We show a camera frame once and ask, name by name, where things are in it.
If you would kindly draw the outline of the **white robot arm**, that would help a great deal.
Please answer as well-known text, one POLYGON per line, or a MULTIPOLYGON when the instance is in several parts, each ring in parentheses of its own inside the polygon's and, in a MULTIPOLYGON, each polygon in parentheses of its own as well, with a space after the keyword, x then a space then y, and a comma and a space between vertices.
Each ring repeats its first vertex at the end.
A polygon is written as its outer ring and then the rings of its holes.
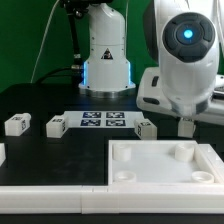
POLYGON ((74 62, 79 90, 95 97, 116 97, 136 89, 145 111, 224 125, 224 0, 151 0, 143 16, 150 57, 139 85, 126 59, 125 20, 108 6, 113 0, 60 0, 69 16, 89 15, 90 56, 74 62))

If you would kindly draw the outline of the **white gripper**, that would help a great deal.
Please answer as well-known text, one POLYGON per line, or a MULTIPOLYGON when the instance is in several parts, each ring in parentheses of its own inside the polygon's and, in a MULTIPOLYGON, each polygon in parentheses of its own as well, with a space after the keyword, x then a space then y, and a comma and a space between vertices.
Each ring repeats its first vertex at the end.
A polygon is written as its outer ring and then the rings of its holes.
MULTIPOLYGON (((176 113, 161 89, 160 71, 158 67, 147 68, 142 76, 137 99, 137 107, 150 111, 183 118, 176 113)), ((224 125, 224 92, 215 91, 209 107, 202 113, 190 116, 195 121, 224 125)))

